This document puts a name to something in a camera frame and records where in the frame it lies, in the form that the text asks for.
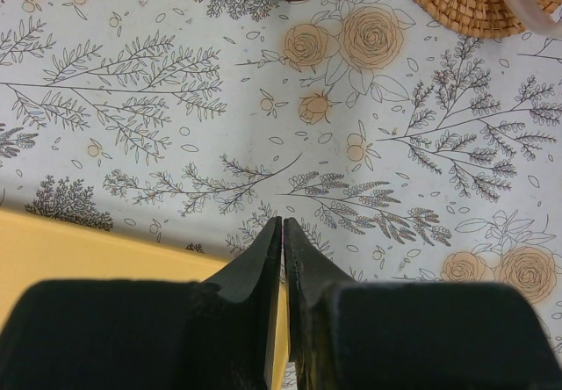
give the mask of tablecloth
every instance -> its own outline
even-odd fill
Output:
[[[560,40],[412,0],[1,2],[3,206],[226,257],[293,216],[359,281],[514,286],[562,351]]]

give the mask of floral tablecloth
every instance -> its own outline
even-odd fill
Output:
[[[1,1],[4,206],[228,257],[294,216],[356,280],[513,285],[562,351],[559,40],[411,0]]]

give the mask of wicker coaster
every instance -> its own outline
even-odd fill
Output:
[[[450,29],[482,39],[508,37],[525,31],[502,0],[415,0],[434,19]],[[552,14],[562,0],[537,0]]]

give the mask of floral pattern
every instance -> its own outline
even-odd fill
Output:
[[[3,207],[225,257],[293,216],[357,280],[515,287],[562,355],[559,40],[411,0],[4,1]]]

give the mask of yellow object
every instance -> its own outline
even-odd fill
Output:
[[[227,261],[58,220],[0,209],[0,324],[25,289],[49,278],[204,280]],[[288,360],[285,289],[279,291],[273,387]]]

